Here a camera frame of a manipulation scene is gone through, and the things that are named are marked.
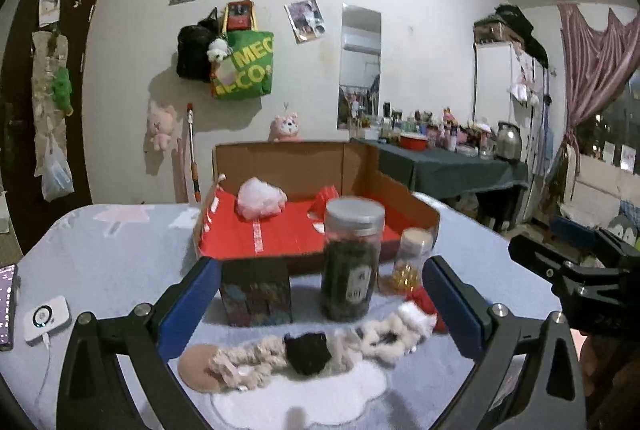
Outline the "person's right hand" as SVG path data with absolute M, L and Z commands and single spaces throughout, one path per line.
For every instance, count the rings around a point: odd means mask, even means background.
M 580 350 L 587 414 L 639 407 L 639 343 L 588 336 Z

